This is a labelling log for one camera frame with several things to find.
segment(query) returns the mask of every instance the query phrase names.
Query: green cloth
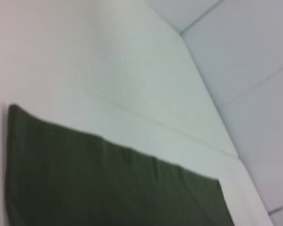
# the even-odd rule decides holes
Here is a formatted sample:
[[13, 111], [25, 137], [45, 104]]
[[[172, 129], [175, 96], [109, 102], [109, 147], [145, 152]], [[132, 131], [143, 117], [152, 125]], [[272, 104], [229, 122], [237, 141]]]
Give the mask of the green cloth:
[[5, 195], [11, 226], [233, 226], [217, 180], [16, 105]]

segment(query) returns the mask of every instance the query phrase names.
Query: dark green fabric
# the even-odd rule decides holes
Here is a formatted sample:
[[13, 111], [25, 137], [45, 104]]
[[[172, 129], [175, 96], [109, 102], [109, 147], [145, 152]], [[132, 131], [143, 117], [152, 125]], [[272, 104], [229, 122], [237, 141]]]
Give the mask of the dark green fabric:
[[9, 107], [7, 147], [11, 226], [233, 225], [217, 180], [16, 105]]

